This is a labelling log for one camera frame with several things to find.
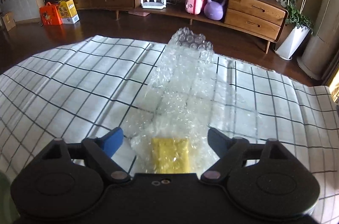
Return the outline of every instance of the pink backpack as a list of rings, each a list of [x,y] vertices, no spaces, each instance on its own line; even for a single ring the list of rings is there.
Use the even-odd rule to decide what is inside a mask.
[[[186,12],[194,15],[198,15],[204,8],[206,0],[186,0],[185,8]]]

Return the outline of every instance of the purple kettlebell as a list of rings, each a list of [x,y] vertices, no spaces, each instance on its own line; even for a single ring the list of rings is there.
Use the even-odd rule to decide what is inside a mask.
[[[224,5],[226,0],[220,4],[216,1],[207,0],[207,4],[204,8],[204,14],[206,17],[212,20],[220,20],[224,16]]]

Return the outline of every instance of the tall white flower pot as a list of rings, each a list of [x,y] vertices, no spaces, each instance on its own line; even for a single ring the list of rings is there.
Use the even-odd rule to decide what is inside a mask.
[[[284,42],[281,44],[278,42],[276,44],[274,52],[284,60],[291,60],[293,53],[299,47],[309,31],[310,29],[305,26],[300,28],[294,27]]]

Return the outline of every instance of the tablecloth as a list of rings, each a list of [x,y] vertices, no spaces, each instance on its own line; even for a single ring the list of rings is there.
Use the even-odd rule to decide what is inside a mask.
[[[14,179],[54,138],[75,143],[117,126],[127,134],[137,130],[138,122],[130,118],[138,113],[147,117],[148,111],[138,105],[164,48],[160,43],[95,36],[36,54],[1,74],[0,170]],[[258,121],[235,105],[230,136],[251,143],[279,139],[320,184],[313,217],[337,224],[339,118],[329,89],[306,87],[221,55],[214,60],[213,71],[260,116]],[[255,133],[247,132],[249,125]],[[137,171],[128,138],[112,159],[131,175]]]

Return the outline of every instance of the white router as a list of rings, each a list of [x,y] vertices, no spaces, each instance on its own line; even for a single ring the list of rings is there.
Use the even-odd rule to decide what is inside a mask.
[[[154,2],[150,2],[150,0],[147,0],[147,2],[144,2],[144,0],[140,0],[141,7],[145,9],[163,9],[166,8],[166,0],[161,0],[161,2],[157,2],[157,0],[154,0]]]

